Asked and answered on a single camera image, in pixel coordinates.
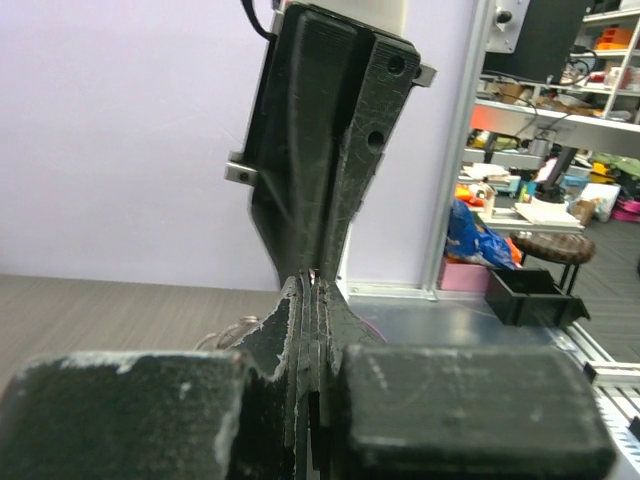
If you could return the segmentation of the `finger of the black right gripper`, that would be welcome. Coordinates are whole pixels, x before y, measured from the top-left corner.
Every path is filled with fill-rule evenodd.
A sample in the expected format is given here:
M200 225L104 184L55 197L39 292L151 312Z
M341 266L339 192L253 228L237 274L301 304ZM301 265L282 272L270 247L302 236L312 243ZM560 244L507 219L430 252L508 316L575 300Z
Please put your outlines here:
M336 278L347 230L409 96L420 55L404 40L376 34L354 112L340 141L328 202L320 277Z
M294 3L270 42L249 132L251 215L281 278L320 265L329 181L372 41L354 21Z

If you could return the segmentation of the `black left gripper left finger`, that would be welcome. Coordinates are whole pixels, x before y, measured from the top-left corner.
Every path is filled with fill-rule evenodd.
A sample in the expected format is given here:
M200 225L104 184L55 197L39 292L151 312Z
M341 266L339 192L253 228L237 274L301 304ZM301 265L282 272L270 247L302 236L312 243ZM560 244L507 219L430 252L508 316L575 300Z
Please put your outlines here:
M299 479L302 285L222 351L76 352L18 371L1 398L5 479Z

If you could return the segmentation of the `blue plastic bag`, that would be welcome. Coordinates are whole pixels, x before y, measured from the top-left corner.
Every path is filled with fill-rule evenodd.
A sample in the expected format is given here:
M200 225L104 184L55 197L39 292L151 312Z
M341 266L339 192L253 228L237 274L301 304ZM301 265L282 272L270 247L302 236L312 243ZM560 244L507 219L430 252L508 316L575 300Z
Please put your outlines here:
M444 248L445 255L461 262L514 270L518 250L503 236L478 225L466 203L452 205Z

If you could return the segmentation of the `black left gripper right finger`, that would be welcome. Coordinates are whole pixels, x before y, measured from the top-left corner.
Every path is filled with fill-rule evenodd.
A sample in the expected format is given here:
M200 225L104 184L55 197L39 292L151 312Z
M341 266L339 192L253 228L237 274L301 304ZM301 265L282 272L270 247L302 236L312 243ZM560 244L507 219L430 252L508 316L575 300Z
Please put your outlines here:
M392 346L320 281L332 479L603 479L592 388L548 346Z

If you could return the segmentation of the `round brown stool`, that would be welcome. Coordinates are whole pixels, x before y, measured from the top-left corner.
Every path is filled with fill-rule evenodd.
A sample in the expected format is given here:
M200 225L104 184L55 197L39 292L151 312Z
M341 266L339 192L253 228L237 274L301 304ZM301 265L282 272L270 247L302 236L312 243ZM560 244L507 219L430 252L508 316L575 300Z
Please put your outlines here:
M514 232L510 239L523 254L564 266L559 288L570 295L579 269L596 253L595 243L582 234Z

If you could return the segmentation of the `black plastic bin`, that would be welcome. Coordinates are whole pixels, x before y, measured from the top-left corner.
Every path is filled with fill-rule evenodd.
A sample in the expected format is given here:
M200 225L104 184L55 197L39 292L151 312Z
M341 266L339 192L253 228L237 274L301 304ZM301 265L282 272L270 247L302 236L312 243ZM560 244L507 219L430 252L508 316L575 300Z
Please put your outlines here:
M565 328L591 319L583 300L564 293L546 270L491 270L485 302L508 326Z

